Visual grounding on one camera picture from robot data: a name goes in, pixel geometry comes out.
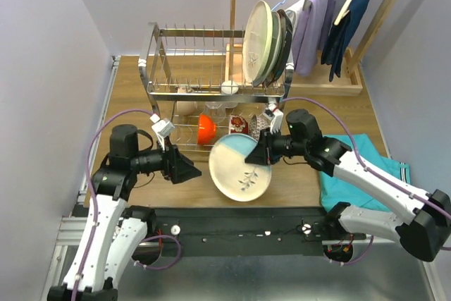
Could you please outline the cream and blue plate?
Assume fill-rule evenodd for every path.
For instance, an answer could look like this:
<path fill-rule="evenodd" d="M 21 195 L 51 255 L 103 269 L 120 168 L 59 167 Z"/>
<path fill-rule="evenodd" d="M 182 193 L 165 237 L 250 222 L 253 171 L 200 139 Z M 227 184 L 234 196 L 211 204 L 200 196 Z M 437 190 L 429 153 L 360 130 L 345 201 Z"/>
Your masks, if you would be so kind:
<path fill-rule="evenodd" d="M 209 172 L 214 185 L 226 197 L 250 202 L 261 197 L 271 183 L 272 169 L 245 163 L 257 146 L 252 137 L 232 133 L 215 142 L 209 154 Z"/>

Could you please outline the orange bowl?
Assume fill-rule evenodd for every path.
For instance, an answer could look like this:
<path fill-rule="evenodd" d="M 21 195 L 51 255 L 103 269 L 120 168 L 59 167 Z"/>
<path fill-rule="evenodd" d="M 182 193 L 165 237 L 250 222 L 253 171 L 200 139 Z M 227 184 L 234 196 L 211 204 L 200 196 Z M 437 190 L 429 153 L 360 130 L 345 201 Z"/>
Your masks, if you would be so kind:
<path fill-rule="evenodd" d="M 207 145 L 216 137 L 217 126 L 210 116 L 201 113 L 198 120 L 197 144 Z"/>

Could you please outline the clear plastic cup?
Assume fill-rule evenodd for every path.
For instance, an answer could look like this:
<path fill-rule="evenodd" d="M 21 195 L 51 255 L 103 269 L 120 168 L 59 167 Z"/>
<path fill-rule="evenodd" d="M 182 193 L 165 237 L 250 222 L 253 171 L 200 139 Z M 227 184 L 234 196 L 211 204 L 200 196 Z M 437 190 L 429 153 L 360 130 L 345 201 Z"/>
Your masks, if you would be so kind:
<path fill-rule="evenodd" d="M 206 102 L 204 114 L 214 123 L 220 123 L 226 118 L 226 108 L 223 102 Z"/>

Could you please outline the metal two-tier dish rack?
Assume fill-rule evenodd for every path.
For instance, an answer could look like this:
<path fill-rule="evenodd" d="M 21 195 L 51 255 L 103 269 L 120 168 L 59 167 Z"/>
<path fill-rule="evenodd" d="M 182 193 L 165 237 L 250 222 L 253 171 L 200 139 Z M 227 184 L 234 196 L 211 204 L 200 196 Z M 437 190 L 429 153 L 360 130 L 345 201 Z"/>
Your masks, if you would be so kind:
<path fill-rule="evenodd" d="M 237 94 L 221 94 L 221 84 L 225 81 L 221 82 L 221 75 L 225 70 L 226 46 L 230 44 L 232 51 L 234 44 L 241 44 L 243 37 L 243 30 L 159 27 L 155 22 L 148 23 L 137 62 L 140 80 L 152 109 L 175 125 L 171 141 L 182 150 L 208 152 L 211 149 L 212 142 L 197 144 L 197 124 L 206 102 L 238 103 L 234 109 L 226 109 L 226 118 L 216 123 L 217 137 L 228 132 L 231 114 L 249 118 L 259 115 L 267 103 L 284 107 L 282 100 L 289 93 L 285 93 L 288 88 L 285 81 L 282 81 L 281 94 L 268 93 L 277 89 L 277 82 L 268 87 L 252 87 L 246 80 L 245 86 L 238 84 Z M 278 80 L 283 80 L 288 70 L 294 72 L 291 63 Z M 182 86 L 190 87 L 194 92 L 178 94 L 178 88 Z M 197 110 L 190 116 L 179 116 L 177 101 L 197 102 Z"/>

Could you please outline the teal flower plate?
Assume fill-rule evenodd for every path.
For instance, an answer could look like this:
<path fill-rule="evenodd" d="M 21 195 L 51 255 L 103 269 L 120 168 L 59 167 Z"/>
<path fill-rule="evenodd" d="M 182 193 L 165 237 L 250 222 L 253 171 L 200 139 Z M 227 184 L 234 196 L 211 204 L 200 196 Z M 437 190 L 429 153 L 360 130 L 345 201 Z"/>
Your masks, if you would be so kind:
<path fill-rule="evenodd" d="M 271 69 L 271 73 L 267 80 L 269 81 L 269 84 L 271 85 L 273 82 L 275 82 L 276 77 L 276 69 L 278 66 L 279 59 L 282 55 L 283 45 L 285 43 L 285 35 L 286 35 L 286 20 L 283 17 L 283 14 L 281 13 L 281 10 L 277 10 L 278 17 L 280 19 L 280 34 L 279 34 L 279 43 L 277 48 L 277 54 L 275 55 L 273 66 Z"/>

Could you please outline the pale green plate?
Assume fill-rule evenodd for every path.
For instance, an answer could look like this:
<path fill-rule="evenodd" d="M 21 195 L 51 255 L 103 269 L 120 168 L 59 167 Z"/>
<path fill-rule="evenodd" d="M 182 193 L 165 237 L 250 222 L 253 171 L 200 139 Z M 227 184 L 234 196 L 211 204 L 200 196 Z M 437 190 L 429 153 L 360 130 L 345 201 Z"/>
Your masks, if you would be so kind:
<path fill-rule="evenodd" d="M 262 85 L 269 76 L 280 34 L 280 19 L 264 1 L 258 1 L 247 21 L 242 45 L 242 72 L 252 87 Z"/>

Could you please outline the red rimmed white plate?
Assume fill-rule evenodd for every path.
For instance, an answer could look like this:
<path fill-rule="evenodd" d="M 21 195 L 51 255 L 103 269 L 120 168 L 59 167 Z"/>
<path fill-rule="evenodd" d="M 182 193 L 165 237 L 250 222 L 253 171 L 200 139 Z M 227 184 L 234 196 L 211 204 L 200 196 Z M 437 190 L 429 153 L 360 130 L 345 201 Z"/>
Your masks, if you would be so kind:
<path fill-rule="evenodd" d="M 283 49 L 281 51 L 280 58 L 277 62 L 274 73 L 274 80 L 276 82 L 282 76 L 283 71 L 286 67 L 292 44 L 292 22 L 283 9 L 278 10 L 277 13 L 280 15 L 280 18 L 285 21 L 285 39 Z"/>

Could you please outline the patterned small bowl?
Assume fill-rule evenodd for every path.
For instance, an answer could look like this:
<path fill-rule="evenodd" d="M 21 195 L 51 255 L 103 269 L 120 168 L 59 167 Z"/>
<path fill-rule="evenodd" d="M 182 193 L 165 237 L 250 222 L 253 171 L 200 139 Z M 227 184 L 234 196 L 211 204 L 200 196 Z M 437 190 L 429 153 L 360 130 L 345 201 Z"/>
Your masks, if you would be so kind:
<path fill-rule="evenodd" d="M 249 123 L 249 135 L 255 139 L 259 140 L 260 131 L 265 130 L 269 127 L 268 120 L 263 116 L 253 115 Z"/>

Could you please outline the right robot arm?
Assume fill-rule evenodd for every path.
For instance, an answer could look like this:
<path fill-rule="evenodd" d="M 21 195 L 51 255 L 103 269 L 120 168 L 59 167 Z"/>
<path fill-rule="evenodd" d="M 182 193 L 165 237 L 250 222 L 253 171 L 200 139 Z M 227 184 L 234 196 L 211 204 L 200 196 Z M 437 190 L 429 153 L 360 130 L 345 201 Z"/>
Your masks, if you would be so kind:
<path fill-rule="evenodd" d="M 372 196 L 388 211 L 337 203 L 326 215 L 323 226 L 334 239 L 365 233 L 399 243 L 413 257 L 432 262 L 445 249 L 450 237 L 450 196 L 442 190 L 428 192 L 414 187 L 362 157 L 357 146 L 349 146 L 322 134 L 316 118 L 305 109 L 287 115 L 265 113 L 270 127 L 262 130 L 245 163 L 273 165 L 280 158 L 301 156 L 318 172 L 343 180 Z M 289 133 L 273 131 L 285 118 Z"/>

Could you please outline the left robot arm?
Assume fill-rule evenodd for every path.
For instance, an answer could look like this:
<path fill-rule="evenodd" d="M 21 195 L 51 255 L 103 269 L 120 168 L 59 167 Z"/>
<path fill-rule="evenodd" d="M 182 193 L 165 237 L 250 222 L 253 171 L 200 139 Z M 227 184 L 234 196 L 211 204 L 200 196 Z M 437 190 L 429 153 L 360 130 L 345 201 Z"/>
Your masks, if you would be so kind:
<path fill-rule="evenodd" d="M 90 179 L 94 188 L 89 214 L 77 253 L 60 286 L 50 288 L 48 300 L 117 300 L 118 284 L 142 241 L 165 236 L 156 229 L 156 216 L 148 207 L 128 206 L 139 174 L 161 172 L 174 184 L 201 176 L 169 136 L 174 125 L 167 119 L 152 127 L 157 147 L 140 149 L 139 135 L 147 132 L 130 124 L 115 126 L 109 153 Z"/>

